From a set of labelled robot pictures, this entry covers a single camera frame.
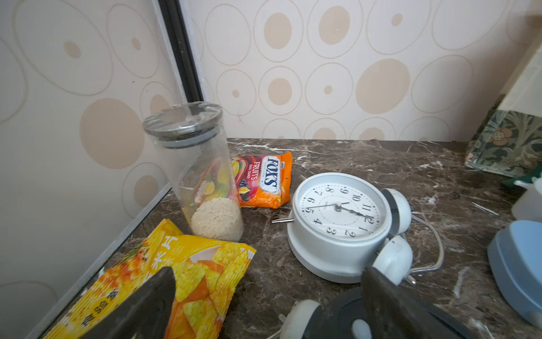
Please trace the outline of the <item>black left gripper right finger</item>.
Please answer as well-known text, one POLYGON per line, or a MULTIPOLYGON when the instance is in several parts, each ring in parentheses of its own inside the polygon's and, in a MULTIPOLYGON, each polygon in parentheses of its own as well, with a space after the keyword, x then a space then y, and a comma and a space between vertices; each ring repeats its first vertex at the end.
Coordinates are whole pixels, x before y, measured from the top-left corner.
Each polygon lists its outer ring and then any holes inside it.
POLYGON ((374 338, 458 338, 444 312, 402 291, 376 268, 361 277, 364 309, 374 338))

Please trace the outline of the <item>black-backed white twin-bell clock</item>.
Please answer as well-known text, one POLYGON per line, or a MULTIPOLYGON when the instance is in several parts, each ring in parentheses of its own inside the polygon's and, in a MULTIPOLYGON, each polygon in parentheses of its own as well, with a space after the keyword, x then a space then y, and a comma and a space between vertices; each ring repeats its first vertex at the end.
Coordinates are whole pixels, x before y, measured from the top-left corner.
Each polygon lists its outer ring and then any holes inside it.
MULTIPOLYGON (((367 323, 368 314, 364 309, 362 292, 362 287, 348 290, 326 306, 311 299, 303 300, 294 306, 283 321, 281 329, 270 337, 374 338, 367 323)), ((447 312, 444 312, 443 320, 459 333, 458 338, 478 337, 447 312)))

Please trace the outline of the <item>white twin-bell alarm clock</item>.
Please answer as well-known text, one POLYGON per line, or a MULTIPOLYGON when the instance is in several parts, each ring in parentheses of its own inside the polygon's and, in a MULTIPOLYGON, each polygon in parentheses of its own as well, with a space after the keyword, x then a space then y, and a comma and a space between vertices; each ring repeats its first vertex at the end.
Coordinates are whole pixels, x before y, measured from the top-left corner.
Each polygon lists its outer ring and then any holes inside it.
POLYGON ((443 241, 429 226, 438 245, 438 258, 415 268, 405 233, 415 216, 407 198, 395 189, 378 189, 354 175, 326 172, 305 179, 292 198, 287 218, 289 246, 310 272, 327 281, 355 284, 370 268, 395 285, 416 283, 415 273, 439 270, 444 262, 443 241))

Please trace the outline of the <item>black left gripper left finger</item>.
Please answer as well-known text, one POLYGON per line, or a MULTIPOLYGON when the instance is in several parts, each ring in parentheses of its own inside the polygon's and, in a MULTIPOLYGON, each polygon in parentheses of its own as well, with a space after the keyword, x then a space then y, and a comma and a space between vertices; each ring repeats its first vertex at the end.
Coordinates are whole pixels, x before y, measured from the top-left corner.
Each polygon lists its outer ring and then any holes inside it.
POLYGON ((82 337, 163 339, 175 292, 174 271, 164 267, 82 337))

